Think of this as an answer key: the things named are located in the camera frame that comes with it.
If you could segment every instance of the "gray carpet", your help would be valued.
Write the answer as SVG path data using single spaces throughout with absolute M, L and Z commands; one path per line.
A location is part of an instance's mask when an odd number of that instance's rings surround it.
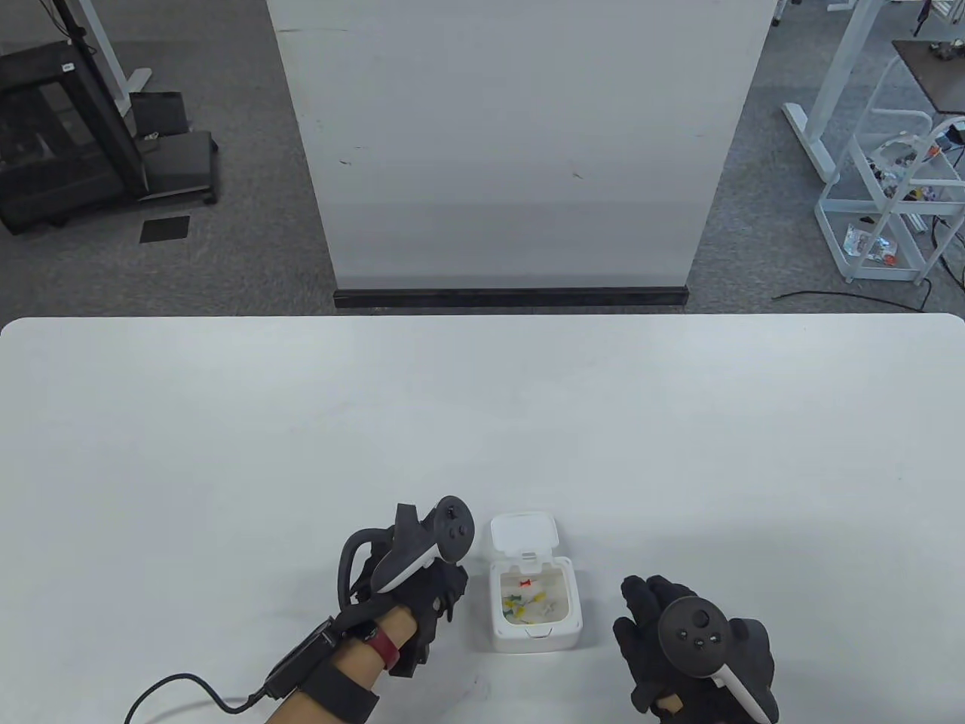
M 96 4 L 122 64 L 153 68 L 150 90 L 182 91 L 194 125 L 214 132 L 222 149 L 221 203 L 88 216 L 21 237 L 0 229 L 0 324 L 51 315 L 334 314 L 331 264 L 264 0 Z M 687 313 L 893 311 L 841 297 L 770 300 L 799 289 L 869 293 L 911 305 L 924 295 L 908 284 L 845 285 L 814 221 L 820 182 L 780 105 L 813 102 L 848 19 L 824 6 L 805 0 L 790 7 L 768 39 L 691 273 Z M 829 128 L 832 153 L 891 57 L 890 39 L 908 36 L 916 12 L 883 13 Z M 0 9 L 7 49 L 55 37 L 37 0 L 8 0 Z M 910 76 L 894 93 L 905 107 L 927 108 Z M 191 214 L 186 240 L 138 243 L 144 219 L 183 209 Z M 965 265 L 959 245 L 950 260 L 958 271 Z M 945 271 L 938 267 L 931 278 L 929 311 L 965 316 L 965 294 Z

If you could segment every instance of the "black cable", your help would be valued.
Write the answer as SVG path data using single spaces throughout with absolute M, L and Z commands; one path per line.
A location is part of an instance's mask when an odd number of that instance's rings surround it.
M 54 12 L 50 10 L 50 6 L 46 4 L 46 0 L 37 0 L 41 4 L 43 11 L 47 13 L 47 17 L 50 18 L 50 22 L 54 24 L 58 32 L 68 40 L 70 40 L 70 33 L 67 32 L 67 28 L 60 24 L 60 21 L 54 16 Z
M 942 219 L 940 216 L 935 216 L 934 218 L 932 218 L 931 243 L 936 249 L 938 248 L 938 239 L 935 237 L 935 230 L 938 228 L 939 222 L 948 226 L 948 224 L 945 223 L 945 220 Z M 959 234 L 958 232 L 955 233 L 955 237 L 962 243 L 965 243 L 965 238 L 962 238 L 962 235 Z M 949 273 L 949 276 L 951 277 L 951 280 L 955 283 L 955 285 L 963 292 L 965 292 L 965 269 L 962 269 L 962 278 L 959 279 L 958 276 L 955 274 L 955 272 L 951 270 L 949 263 L 945 260 L 944 254 L 941 257 L 939 257 L 939 261 L 941 261 L 942 266 L 945 268 L 945 271 Z
M 893 302 L 891 299 L 879 299 L 876 296 L 866 296 L 864 294 L 855 294 L 853 292 L 823 292 L 821 290 L 801 290 L 800 292 L 788 292 L 787 294 L 779 294 L 778 296 L 771 297 L 771 301 L 781 301 L 782 299 L 789 299 L 792 296 L 800 296 L 801 294 L 825 294 L 827 296 L 850 296 L 855 299 L 866 299 L 867 301 L 876 301 L 881 304 L 890 304 L 893 307 L 898 307 L 899 309 L 904 309 L 908 312 L 924 312 L 924 305 L 928 303 L 928 298 L 931 296 L 932 284 L 930 279 L 923 279 L 922 281 L 928 283 L 928 292 L 925 294 L 922 304 L 918 307 L 911 307 L 907 304 L 902 304 L 901 302 Z
M 60 33 L 65 38 L 67 38 L 69 41 L 73 41 L 74 38 L 70 36 L 70 33 L 67 32 L 67 28 L 65 28 L 61 24 L 60 20 L 57 19 L 57 16 L 54 14 L 54 12 L 50 10 L 50 6 L 47 5 L 46 0 L 37 0 L 37 2 L 41 4 L 43 11 L 47 13 L 47 17 L 50 18 L 50 22 L 52 22 L 54 24 L 54 27 L 57 28 L 57 32 Z M 87 50 L 87 52 L 89 52 L 92 56 L 97 55 L 97 49 L 95 47 L 91 47 L 91 45 L 87 41 L 81 39 L 80 43 L 84 46 L 84 49 Z
M 240 707 L 229 707 L 225 703 L 225 700 L 222 699 L 220 696 L 218 696 L 218 692 L 211 687 L 211 684 L 206 682 L 201 677 L 196 676 L 194 674 L 172 674 L 171 676 L 164 677 L 164 679 L 162 679 L 161 681 L 152 684 L 151 686 L 148 687 L 147 691 L 145 691 L 143 694 L 137 697 L 137 700 L 134 702 L 133 705 L 131 705 L 131 708 L 127 711 L 127 716 L 124 718 L 124 724 L 130 724 L 130 720 L 134 718 L 134 712 L 137 711 L 137 708 L 140 707 L 142 704 L 144 704 L 144 700 L 147 699 L 149 696 L 151 696 L 155 691 L 157 691 L 157 689 L 159 689 L 161 686 L 167 683 L 178 682 L 181 680 L 194 682 L 202 689 L 204 689 L 207 695 L 211 697 L 211 700 L 218 705 L 218 709 L 220 709 L 226 714 L 240 714 L 243 711 L 248 711 L 250 708 L 255 706 L 267 693 L 265 691 L 265 688 L 262 687 L 254 694 L 249 696 L 245 700 L 245 703 L 242 704 Z

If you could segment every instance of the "black glove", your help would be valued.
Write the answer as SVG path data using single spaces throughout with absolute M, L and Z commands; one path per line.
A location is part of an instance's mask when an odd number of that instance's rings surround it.
M 469 576 L 462 566 L 436 559 L 427 569 L 416 571 L 408 580 L 386 594 L 372 593 L 372 572 L 391 545 L 391 529 L 385 542 L 372 544 L 372 552 L 362 567 L 358 580 L 350 589 L 357 603 L 346 608 L 336 619 L 336 627 L 346 630 L 365 621 L 383 616 L 397 605 L 409 609 L 416 620 L 416 635 L 399 649 L 400 659 L 389 672 L 395 677 L 411 677 L 418 664 L 426 663 L 428 645 L 435 640 L 438 620 L 445 615 L 453 619 L 455 604 L 466 592 Z
M 696 594 L 661 575 L 652 576 L 646 582 L 631 575 L 623 581 L 621 590 L 633 621 L 617 619 L 613 633 L 636 683 L 630 697 L 636 710 L 640 713 L 649 710 L 664 722 L 673 717 L 675 724 L 754 724 L 750 714 L 727 689 L 718 688 L 710 679 L 693 679 L 681 674 L 660 647 L 657 622 L 664 609 L 677 599 Z M 731 619 L 731 629 L 738 638 L 746 638 L 742 635 L 746 625 L 741 619 Z M 758 657 L 759 668 L 770 684 L 774 680 L 774 659 L 770 651 L 759 652 Z M 673 704 L 665 700 L 674 696 L 679 700 L 676 708 L 682 705 L 677 712 L 666 709 Z

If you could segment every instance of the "push pin box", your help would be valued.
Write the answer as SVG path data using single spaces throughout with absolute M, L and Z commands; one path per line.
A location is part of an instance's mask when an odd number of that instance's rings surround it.
M 583 629 L 573 562 L 549 513 L 497 515 L 489 523 L 489 607 L 493 646 L 503 654 L 571 649 Z

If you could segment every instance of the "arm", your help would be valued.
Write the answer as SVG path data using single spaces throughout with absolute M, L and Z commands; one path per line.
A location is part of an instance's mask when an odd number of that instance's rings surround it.
M 402 606 L 392 609 L 376 623 L 388 634 L 398 649 L 416 633 L 415 619 Z M 381 656 L 372 647 L 354 640 L 348 640 L 342 644 L 332 657 L 332 662 L 339 671 L 367 689 L 372 688 L 384 667 Z M 314 699 L 295 690 L 271 715 L 268 724 L 340 724 L 340 722 Z

